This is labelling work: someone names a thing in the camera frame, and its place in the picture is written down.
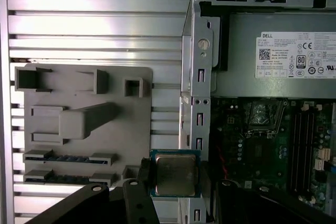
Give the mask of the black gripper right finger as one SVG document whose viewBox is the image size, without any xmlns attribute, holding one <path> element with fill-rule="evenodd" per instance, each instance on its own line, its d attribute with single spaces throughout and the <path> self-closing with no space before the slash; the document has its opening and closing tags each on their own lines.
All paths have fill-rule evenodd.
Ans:
<svg viewBox="0 0 336 224">
<path fill-rule="evenodd" d="M 201 192 L 215 223 L 335 223 L 322 213 L 275 187 L 244 189 L 201 162 Z"/>
</svg>

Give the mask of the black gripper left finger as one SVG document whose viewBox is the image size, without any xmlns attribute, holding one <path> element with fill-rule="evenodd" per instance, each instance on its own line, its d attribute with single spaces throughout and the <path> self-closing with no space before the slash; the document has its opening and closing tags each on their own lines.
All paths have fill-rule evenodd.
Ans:
<svg viewBox="0 0 336 224">
<path fill-rule="evenodd" d="M 150 159 L 143 158 L 137 177 L 122 186 L 86 185 L 28 223 L 159 223 L 149 193 L 152 169 Z"/>
</svg>

